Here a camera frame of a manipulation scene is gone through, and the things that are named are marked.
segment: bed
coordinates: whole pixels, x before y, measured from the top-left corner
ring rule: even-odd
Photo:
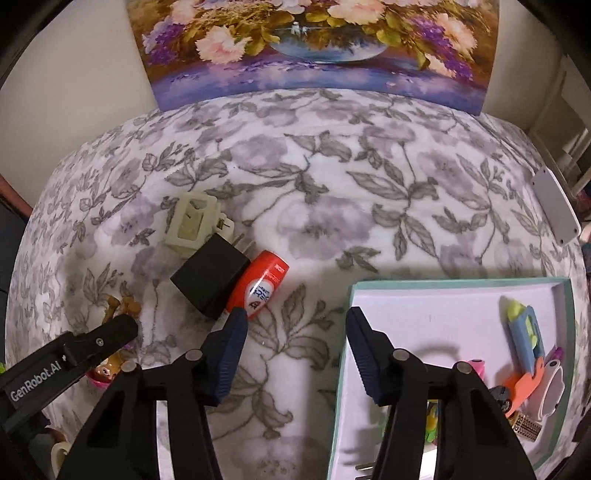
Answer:
[[[179,193],[202,190],[254,252],[291,266],[250,324],[231,395],[209,414],[224,478],[325,478],[354,282],[566,276],[578,369],[545,478],[583,411],[589,299],[578,244],[556,245],[528,184],[540,166],[511,124],[374,92],[275,90],[129,120],[65,158],[33,211],[9,295],[8,363],[96,327],[107,294],[143,305],[142,366],[199,345],[211,323],[170,282],[182,260],[163,237]],[[46,414],[73,440],[99,396],[83,379]],[[160,405],[168,480],[165,426]]]

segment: orange toy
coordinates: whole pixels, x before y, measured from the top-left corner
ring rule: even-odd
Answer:
[[[535,374],[532,377],[526,372],[521,377],[517,373],[513,373],[505,382],[504,387],[507,387],[511,392],[511,408],[505,413],[505,417],[509,418],[515,410],[534,392],[540,384],[544,376],[544,359],[538,357],[535,359]]]
[[[133,297],[123,297],[120,302],[115,297],[109,295],[109,298],[107,298],[107,305],[105,317],[102,322],[103,325],[113,319],[113,315],[115,315],[115,312],[119,307],[121,307],[121,314],[127,314],[135,320],[138,319],[139,313],[142,310],[140,303],[135,301]],[[121,371],[121,365],[123,362],[124,360],[121,358],[121,354],[115,352],[92,371],[92,377],[100,382],[111,382]]]

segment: purple flowers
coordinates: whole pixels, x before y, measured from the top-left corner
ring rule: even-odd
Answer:
[[[169,16],[156,23],[149,35],[143,35],[144,51],[150,56],[150,64],[166,65],[178,58],[170,44],[183,29],[184,25],[173,23]]]
[[[413,17],[411,21],[417,27],[421,38],[433,45],[437,57],[441,59],[445,68],[455,74],[455,78],[466,81],[473,80],[472,69],[466,61],[458,57],[452,42],[445,36],[445,29],[441,25],[424,17]]]

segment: red container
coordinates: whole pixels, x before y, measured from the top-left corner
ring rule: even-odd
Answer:
[[[263,251],[236,283],[224,314],[227,315],[234,307],[241,307],[246,310],[249,320],[254,318],[269,301],[289,269],[290,266],[273,252]]]

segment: blue gripper pad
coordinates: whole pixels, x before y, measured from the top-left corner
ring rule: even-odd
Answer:
[[[209,392],[217,402],[221,402],[229,393],[232,380],[238,368],[242,347],[248,333],[246,311],[234,308],[222,330],[210,333],[201,350],[207,362]]]
[[[380,377],[388,368],[394,347],[386,334],[371,329],[359,307],[351,307],[347,312],[346,333],[365,392],[380,404],[384,393]]]

